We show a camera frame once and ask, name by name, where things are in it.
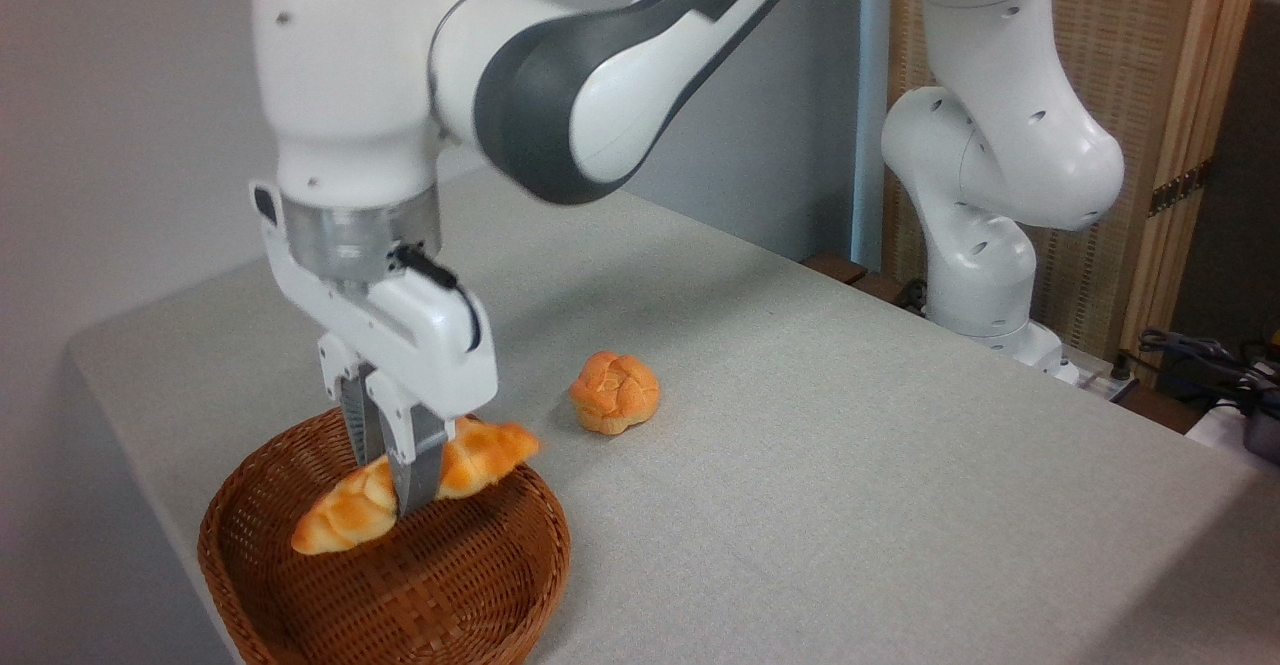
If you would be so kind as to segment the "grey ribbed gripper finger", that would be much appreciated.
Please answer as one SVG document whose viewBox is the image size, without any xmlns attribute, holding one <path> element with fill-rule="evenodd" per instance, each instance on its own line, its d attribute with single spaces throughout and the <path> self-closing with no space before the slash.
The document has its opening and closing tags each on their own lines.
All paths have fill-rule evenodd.
<svg viewBox="0 0 1280 665">
<path fill-rule="evenodd" d="M 357 465 L 367 465 L 385 454 L 380 413 L 367 391 L 374 366 L 334 332 L 320 338 L 317 352 L 325 390 L 340 407 L 355 460 Z"/>
<path fill-rule="evenodd" d="M 389 457 L 398 515 L 403 519 L 436 497 L 451 425 L 385 373 L 372 373 L 372 402 Z"/>
</svg>

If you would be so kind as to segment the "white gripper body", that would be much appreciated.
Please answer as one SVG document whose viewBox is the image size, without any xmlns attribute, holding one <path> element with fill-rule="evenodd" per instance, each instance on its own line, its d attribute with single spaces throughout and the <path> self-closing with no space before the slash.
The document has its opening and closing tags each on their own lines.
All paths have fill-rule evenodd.
<svg viewBox="0 0 1280 665">
<path fill-rule="evenodd" d="M 291 254 L 278 188 L 253 182 L 251 196 L 276 285 L 325 332 L 334 332 L 442 419 L 465 416 L 494 399 L 493 332 L 476 295 L 461 286 L 448 290 L 406 269 L 365 290 L 340 290 Z"/>
</svg>

